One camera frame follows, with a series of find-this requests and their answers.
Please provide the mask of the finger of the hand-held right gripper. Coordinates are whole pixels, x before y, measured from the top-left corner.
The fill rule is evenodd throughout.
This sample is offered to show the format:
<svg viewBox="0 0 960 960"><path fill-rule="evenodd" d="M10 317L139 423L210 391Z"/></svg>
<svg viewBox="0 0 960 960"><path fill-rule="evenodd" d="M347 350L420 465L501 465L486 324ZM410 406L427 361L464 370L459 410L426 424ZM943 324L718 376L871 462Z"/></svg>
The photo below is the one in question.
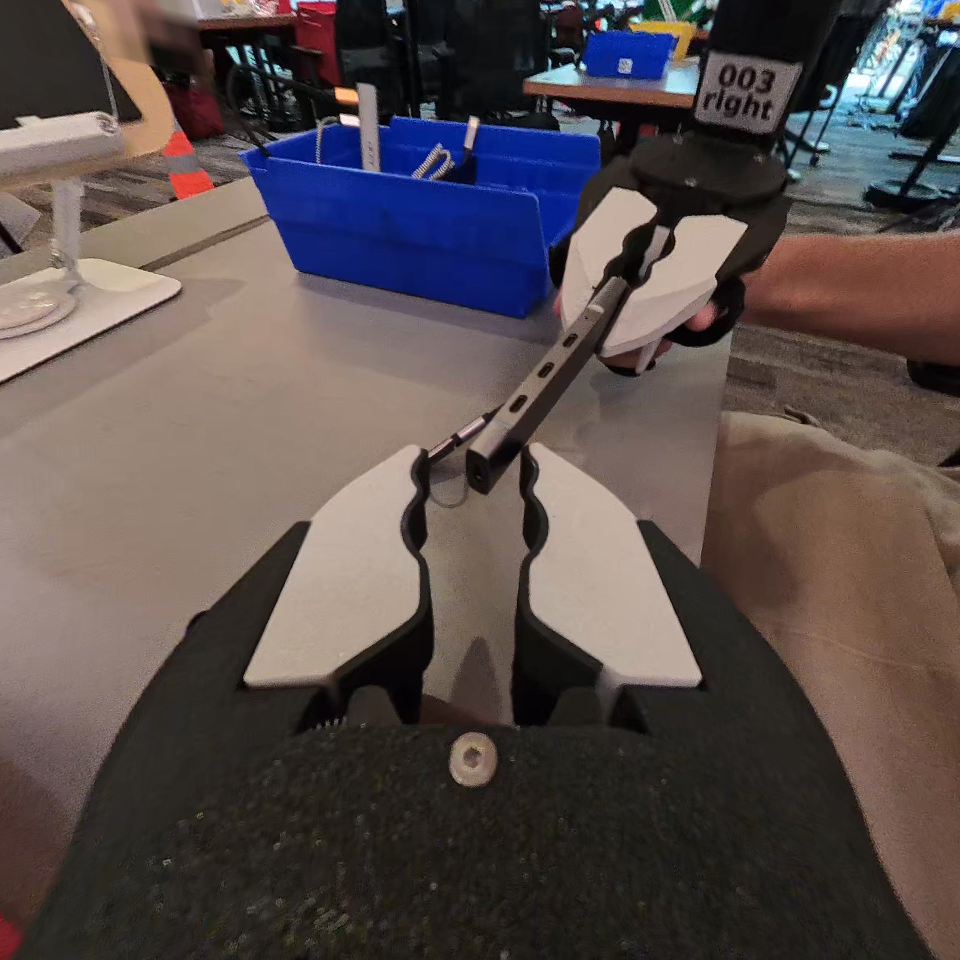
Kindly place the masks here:
<svg viewBox="0 0 960 960"><path fill-rule="evenodd" d="M604 283L609 263L626 255L625 267L615 268L630 288L645 281L652 263L663 252L658 208L641 193L613 187L577 227L571 237L558 294L563 331L577 322L594 293Z"/></svg>
<svg viewBox="0 0 960 960"><path fill-rule="evenodd" d="M748 223L723 214L680 219L674 246L657 260L644 283L628 295L598 351L600 359L639 353L654 356L666 334L702 310L717 274L748 230Z"/></svg>

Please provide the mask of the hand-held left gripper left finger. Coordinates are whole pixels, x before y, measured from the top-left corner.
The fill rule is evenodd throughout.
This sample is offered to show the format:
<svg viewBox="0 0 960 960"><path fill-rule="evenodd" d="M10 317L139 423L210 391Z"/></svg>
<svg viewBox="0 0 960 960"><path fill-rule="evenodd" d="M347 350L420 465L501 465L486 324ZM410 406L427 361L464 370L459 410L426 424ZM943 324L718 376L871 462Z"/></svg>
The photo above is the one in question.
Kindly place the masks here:
<svg viewBox="0 0 960 960"><path fill-rule="evenodd" d="M424 567L409 522L422 503L425 454L403 447L310 518L246 666L248 688L332 688L414 619Z"/></svg>

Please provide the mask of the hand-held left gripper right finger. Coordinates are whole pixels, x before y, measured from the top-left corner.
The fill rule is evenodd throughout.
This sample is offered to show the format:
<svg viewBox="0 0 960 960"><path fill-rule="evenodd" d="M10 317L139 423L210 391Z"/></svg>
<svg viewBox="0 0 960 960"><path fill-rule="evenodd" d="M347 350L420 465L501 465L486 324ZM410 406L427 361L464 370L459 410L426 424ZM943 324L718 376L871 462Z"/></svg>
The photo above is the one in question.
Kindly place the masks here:
<svg viewBox="0 0 960 960"><path fill-rule="evenodd" d="M517 670L544 690L693 690L702 670L642 534L606 486L546 445L521 458Z"/></svg>

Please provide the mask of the dark grey usb hub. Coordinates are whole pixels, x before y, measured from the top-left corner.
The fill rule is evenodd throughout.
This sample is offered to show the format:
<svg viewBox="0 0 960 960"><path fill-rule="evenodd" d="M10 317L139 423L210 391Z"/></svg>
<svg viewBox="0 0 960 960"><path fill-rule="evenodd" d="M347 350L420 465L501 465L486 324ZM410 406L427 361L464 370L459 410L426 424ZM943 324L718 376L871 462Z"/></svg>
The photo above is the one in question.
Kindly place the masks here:
<svg viewBox="0 0 960 960"><path fill-rule="evenodd" d="M468 486L488 495L540 425L594 357L630 292L620 277L607 280L539 364L469 443L464 467Z"/></svg>

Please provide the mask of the blue plastic bin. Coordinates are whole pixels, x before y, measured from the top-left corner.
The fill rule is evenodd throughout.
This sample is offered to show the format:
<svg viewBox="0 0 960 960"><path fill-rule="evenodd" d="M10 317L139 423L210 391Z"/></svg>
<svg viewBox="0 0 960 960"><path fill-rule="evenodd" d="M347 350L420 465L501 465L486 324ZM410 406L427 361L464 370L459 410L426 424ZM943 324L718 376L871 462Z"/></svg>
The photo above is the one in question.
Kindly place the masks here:
<svg viewBox="0 0 960 960"><path fill-rule="evenodd" d="M479 126L470 183L414 177L431 149L461 163L468 125L394 117L381 172L359 129L329 126L241 158L295 270L523 319L550 299L549 255L571 232L600 167L595 134Z"/></svg>

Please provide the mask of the person's right forearm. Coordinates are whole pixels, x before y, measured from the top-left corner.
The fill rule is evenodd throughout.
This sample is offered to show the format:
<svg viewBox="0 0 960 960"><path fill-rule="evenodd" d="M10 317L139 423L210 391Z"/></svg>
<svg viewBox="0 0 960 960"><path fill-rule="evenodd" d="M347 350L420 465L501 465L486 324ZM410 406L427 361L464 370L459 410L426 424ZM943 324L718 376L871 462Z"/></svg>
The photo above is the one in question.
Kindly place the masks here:
<svg viewBox="0 0 960 960"><path fill-rule="evenodd" d="M959 233L785 235L745 279L742 321L959 364Z"/></svg>

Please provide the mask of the silver usb hub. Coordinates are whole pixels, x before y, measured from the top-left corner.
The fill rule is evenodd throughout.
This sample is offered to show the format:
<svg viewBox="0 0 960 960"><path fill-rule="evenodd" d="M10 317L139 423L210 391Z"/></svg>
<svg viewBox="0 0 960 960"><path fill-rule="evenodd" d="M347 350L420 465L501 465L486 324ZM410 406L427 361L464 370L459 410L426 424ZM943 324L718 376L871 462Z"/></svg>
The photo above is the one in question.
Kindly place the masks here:
<svg viewBox="0 0 960 960"><path fill-rule="evenodd" d="M356 93L362 169L368 173L380 173L378 89L373 84L359 82Z"/></svg>

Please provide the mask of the person's right hand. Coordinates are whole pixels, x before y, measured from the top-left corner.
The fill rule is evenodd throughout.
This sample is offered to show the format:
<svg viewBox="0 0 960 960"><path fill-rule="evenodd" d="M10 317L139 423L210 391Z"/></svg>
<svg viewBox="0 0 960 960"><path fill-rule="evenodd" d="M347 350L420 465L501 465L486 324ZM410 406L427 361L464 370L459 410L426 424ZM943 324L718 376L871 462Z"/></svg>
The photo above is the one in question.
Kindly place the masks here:
<svg viewBox="0 0 960 960"><path fill-rule="evenodd" d="M717 316L716 304L713 301L708 301L696 315L691 316L682 326L678 326L671 333L679 333L681 330L699 333L708 330ZM652 370L658 359L667 354L674 346L674 342L669 338L662 338L655 344L647 344L615 356L599 356L598 359L607 370L618 377L637 378Z"/></svg>

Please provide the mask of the grey work table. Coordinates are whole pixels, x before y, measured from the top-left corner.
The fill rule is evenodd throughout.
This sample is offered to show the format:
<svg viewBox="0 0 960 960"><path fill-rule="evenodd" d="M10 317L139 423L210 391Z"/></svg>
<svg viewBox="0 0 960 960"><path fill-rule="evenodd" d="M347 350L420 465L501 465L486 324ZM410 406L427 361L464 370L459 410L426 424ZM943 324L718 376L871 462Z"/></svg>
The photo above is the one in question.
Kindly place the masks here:
<svg viewBox="0 0 960 960"><path fill-rule="evenodd" d="M593 77L568 64L525 78L523 91L618 125L618 141L631 148L639 137L673 134L685 125L699 75L695 57L670 63L659 79Z"/></svg>

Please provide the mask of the yellow bin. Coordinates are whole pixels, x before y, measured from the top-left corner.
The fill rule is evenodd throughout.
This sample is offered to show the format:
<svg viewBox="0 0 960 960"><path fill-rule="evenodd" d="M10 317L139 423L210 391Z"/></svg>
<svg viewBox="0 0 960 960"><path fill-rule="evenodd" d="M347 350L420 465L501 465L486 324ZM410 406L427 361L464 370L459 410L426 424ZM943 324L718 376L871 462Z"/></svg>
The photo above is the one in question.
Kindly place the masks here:
<svg viewBox="0 0 960 960"><path fill-rule="evenodd" d="M695 24L688 21L643 20L631 22L629 30L633 33L670 36L674 39L672 60L675 63L684 61L690 51L690 44L695 40L703 40L707 34Z"/></svg>

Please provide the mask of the small blue bin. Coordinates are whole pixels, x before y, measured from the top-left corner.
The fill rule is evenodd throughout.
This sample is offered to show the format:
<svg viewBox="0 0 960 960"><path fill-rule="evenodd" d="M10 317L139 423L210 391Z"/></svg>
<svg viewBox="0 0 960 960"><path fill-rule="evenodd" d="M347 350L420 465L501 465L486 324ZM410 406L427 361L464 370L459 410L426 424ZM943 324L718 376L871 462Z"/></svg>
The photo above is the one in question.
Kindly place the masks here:
<svg viewBox="0 0 960 960"><path fill-rule="evenodd" d="M582 69L588 76L606 79L659 81L672 61L670 35L605 30L585 42Z"/></svg>

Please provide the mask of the black office chair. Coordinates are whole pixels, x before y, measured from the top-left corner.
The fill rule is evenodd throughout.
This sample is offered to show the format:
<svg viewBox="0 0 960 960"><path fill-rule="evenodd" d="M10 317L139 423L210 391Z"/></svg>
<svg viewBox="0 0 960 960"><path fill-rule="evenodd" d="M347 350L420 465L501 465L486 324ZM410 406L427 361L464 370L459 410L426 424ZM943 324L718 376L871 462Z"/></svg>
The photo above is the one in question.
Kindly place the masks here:
<svg viewBox="0 0 960 960"><path fill-rule="evenodd" d="M405 66L411 110L436 119L558 132L550 109L524 83L547 66L548 30L538 1L407 1Z"/></svg>

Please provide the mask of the red bag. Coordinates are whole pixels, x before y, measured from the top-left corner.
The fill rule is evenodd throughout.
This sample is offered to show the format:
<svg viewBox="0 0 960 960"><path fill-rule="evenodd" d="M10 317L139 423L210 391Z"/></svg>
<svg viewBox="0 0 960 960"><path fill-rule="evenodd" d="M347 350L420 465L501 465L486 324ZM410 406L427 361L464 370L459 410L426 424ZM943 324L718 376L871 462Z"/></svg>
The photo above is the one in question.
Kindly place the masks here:
<svg viewBox="0 0 960 960"><path fill-rule="evenodd" d="M297 2L294 23L294 46L306 56L308 75L334 88L342 85L336 14L335 1Z"/></svg>

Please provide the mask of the orange traffic cone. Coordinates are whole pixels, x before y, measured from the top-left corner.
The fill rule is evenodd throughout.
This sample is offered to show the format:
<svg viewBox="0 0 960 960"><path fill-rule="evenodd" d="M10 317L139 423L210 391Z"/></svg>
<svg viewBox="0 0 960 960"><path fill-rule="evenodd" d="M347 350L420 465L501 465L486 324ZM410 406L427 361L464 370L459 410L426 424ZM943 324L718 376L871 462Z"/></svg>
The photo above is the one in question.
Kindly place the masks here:
<svg viewBox="0 0 960 960"><path fill-rule="evenodd" d="M192 144L179 124L174 124L174 130L161 156L176 201L201 196L215 189L213 180L199 162Z"/></svg>

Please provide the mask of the white clamp bar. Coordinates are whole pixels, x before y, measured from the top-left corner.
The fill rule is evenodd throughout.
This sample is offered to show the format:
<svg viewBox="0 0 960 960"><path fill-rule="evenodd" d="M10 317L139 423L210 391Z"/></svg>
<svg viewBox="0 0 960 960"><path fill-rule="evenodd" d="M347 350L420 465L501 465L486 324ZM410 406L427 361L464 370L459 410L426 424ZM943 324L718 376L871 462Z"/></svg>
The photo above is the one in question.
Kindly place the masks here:
<svg viewBox="0 0 960 960"><path fill-rule="evenodd" d="M126 152L119 121L102 111L50 118L22 117L1 131L2 179L49 166L111 158Z"/></svg>

